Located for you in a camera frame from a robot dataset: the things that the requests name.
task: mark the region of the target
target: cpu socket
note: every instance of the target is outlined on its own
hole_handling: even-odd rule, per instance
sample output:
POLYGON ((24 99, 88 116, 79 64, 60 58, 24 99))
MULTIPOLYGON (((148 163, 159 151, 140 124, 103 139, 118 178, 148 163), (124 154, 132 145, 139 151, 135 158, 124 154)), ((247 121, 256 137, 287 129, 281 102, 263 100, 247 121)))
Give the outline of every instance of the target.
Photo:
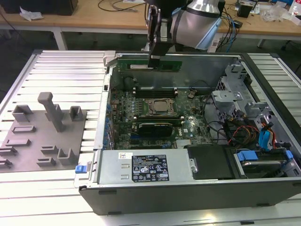
POLYGON ((174 115, 173 101, 171 99, 153 99, 148 101, 149 115, 174 115))

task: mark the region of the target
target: floor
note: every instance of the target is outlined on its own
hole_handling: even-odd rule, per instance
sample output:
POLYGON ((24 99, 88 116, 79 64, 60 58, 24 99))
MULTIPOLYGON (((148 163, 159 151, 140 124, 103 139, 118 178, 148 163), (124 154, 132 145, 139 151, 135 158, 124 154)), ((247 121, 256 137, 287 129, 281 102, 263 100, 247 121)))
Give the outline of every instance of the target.
MULTIPOLYGON (((6 40, 0 36, 0 101, 9 90, 27 59, 34 49, 57 49, 50 32, 22 31, 19 35, 11 31, 12 39, 6 40)), ((68 32, 65 34, 69 50, 127 50, 140 51, 146 43, 146 35, 127 34, 91 34, 68 32)), ((301 42, 288 44, 286 50, 281 50, 284 40, 268 40, 263 48, 257 48, 258 40, 240 39, 233 43, 230 52, 240 53, 277 53, 294 71, 301 63, 301 42)))

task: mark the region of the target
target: metal slotted surface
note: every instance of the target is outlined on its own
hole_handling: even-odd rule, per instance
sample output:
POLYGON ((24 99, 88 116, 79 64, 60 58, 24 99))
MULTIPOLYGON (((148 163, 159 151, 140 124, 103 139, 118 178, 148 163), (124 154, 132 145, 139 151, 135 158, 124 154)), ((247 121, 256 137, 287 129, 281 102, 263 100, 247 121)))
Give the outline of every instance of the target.
MULTIPOLYGON (((270 54, 249 54, 263 76, 277 93, 292 116, 301 125, 301 84, 296 75, 270 54)), ((256 85, 252 87, 261 101, 265 101, 256 85)))
MULTIPOLYGON (((56 94, 60 95, 55 103, 59 103, 62 109, 69 109, 71 105, 76 104, 88 110, 79 162, 90 161, 93 156, 102 93, 100 84, 103 77, 103 53, 44 51, 41 56, 37 56, 35 63, 29 66, 31 73, 26 73, 20 88, 16 89, 0 116, 0 142, 14 119, 9 111, 13 110, 16 104, 28 104, 35 110, 41 109, 40 105, 34 102, 37 94, 41 91, 51 91, 54 97, 56 94), (85 67, 87 71, 91 68, 93 70, 81 70, 77 73, 74 64, 79 68, 85 67), (44 71, 32 73, 41 67, 44 71), (67 73, 57 73, 63 67, 70 67, 70 70, 64 71, 67 73)), ((254 221, 256 225, 300 225, 300 195, 276 206, 264 208, 97 216, 80 196, 78 189, 74 188, 74 177, 73 170, 0 174, 0 224, 15 226, 30 222, 33 226, 53 226, 54 222, 57 222, 57 225, 96 223, 100 226, 175 226, 241 225, 241 221, 254 221)))

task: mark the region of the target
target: power supply label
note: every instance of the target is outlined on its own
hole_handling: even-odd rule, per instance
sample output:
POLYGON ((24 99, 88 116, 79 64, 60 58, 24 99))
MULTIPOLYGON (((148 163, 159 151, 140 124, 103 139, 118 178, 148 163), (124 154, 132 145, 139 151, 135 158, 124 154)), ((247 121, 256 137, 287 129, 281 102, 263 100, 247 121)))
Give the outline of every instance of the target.
POLYGON ((132 156, 132 181, 169 181, 166 155, 132 156))

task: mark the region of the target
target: motherboard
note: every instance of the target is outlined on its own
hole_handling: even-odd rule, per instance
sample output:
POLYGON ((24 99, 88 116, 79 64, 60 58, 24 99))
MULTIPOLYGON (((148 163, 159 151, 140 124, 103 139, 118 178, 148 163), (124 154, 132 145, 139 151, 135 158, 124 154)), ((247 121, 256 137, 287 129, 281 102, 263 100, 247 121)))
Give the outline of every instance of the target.
POLYGON ((178 90, 175 98, 137 98, 132 92, 111 92, 114 149, 170 149, 210 144, 201 96, 178 90))

